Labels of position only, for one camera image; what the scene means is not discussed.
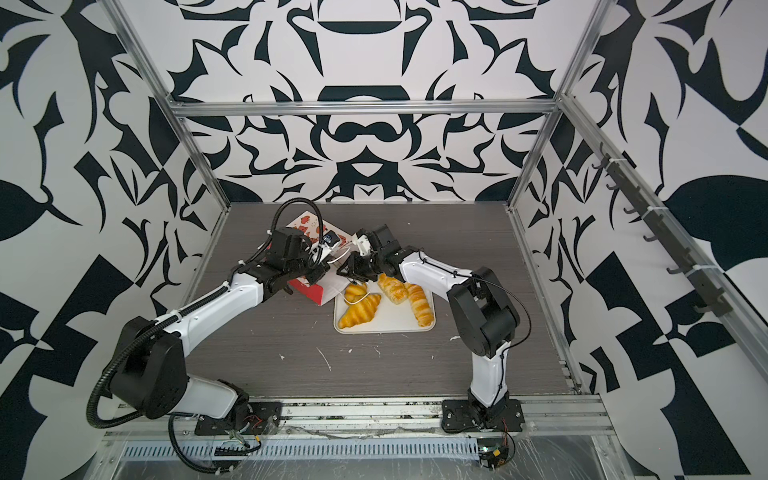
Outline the yellow fake croissant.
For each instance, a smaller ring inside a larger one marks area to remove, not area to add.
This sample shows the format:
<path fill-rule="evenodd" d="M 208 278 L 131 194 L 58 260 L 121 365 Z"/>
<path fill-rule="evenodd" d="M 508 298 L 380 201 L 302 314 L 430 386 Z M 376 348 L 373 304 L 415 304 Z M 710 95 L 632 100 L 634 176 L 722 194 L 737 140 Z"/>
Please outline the yellow fake croissant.
<path fill-rule="evenodd" d="M 368 294 L 356 300 L 339 319 L 337 326 L 340 329 L 346 329 L 371 322 L 380 303 L 381 295 L 378 293 Z"/>

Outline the short twisted fake bread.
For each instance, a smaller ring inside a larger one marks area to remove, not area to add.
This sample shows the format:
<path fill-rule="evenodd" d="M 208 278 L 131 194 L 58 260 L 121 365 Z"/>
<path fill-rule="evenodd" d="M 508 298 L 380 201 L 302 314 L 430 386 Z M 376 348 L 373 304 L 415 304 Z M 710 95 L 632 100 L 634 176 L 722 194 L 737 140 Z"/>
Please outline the short twisted fake bread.
<path fill-rule="evenodd" d="M 377 284 L 383 294 L 395 305 L 400 305 L 409 299 L 409 292 L 405 284 L 394 277 L 380 274 Z"/>

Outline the long striped fake bread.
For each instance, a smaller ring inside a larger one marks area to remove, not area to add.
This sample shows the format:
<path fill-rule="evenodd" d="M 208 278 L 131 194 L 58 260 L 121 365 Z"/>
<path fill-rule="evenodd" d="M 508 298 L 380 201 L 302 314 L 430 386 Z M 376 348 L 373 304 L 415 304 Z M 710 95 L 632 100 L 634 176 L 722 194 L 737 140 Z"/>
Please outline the long striped fake bread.
<path fill-rule="evenodd" d="M 406 291 L 411 310 L 420 328 L 431 326 L 435 317 L 423 288 L 416 284 L 406 283 Z"/>

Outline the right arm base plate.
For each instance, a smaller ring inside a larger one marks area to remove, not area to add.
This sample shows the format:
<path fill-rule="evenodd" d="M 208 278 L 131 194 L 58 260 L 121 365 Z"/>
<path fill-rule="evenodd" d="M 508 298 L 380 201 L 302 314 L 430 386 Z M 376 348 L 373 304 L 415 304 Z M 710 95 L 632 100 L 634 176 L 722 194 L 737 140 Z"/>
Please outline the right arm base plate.
<path fill-rule="evenodd" d="M 449 434 L 521 432 L 525 424 L 521 403 L 516 399 L 502 398 L 489 408 L 474 400 L 443 400 L 441 408 L 441 429 Z"/>

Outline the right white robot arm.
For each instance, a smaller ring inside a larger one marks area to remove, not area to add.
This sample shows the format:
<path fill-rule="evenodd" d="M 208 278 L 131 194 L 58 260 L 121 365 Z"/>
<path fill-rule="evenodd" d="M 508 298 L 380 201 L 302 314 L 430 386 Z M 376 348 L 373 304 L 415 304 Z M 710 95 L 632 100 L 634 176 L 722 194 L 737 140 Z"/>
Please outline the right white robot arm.
<path fill-rule="evenodd" d="M 385 274 L 448 302 L 459 336 L 472 353 L 469 405 L 480 418 L 499 415 L 509 398 L 507 357 L 520 314 L 495 273 L 486 267 L 461 269 L 415 247 L 403 247 L 386 225 L 358 231 L 352 245 L 340 275 L 374 281 Z"/>

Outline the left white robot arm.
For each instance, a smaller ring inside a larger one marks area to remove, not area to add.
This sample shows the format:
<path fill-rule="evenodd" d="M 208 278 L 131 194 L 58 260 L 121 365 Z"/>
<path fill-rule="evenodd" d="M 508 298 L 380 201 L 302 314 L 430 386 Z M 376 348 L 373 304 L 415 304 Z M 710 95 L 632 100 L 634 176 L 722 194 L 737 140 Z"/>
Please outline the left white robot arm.
<path fill-rule="evenodd" d="M 256 255 L 238 262 L 213 291 L 157 319 L 128 322 L 89 398 L 89 423 L 110 428 L 138 417 L 241 415 L 244 392 L 223 380 L 189 374 L 187 357 L 229 321 L 288 289 L 291 281 L 321 279 L 340 244 L 333 231 L 312 240 L 300 229 L 276 228 Z"/>

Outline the small yellow fake bread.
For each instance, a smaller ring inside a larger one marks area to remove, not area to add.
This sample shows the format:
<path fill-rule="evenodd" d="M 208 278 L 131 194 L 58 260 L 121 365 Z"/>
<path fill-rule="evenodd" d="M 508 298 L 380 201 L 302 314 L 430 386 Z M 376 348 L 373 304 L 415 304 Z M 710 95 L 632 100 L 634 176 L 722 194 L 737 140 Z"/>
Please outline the small yellow fake bread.
<path fill-rule="evenodd" d="M 350 283 L 343 294 L 344 301 L 348 305 L 353 305 L 362 300 L 368 294 L 366 284 Z"/>

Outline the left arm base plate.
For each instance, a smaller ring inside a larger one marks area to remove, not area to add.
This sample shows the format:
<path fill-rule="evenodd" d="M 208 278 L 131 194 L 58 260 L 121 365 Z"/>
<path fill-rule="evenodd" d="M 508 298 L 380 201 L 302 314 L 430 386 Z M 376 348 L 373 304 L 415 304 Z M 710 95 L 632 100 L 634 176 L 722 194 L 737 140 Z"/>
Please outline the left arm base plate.
<path fill-rule="evenodd" d="M 280 425 L 282 402 L 258 401 L 236 404 L 232 413 L 223 419 L 201 417 L 195 426 L 197 436 L 227 435 L 236 431 L 241 435 L 266 434 Z"/>

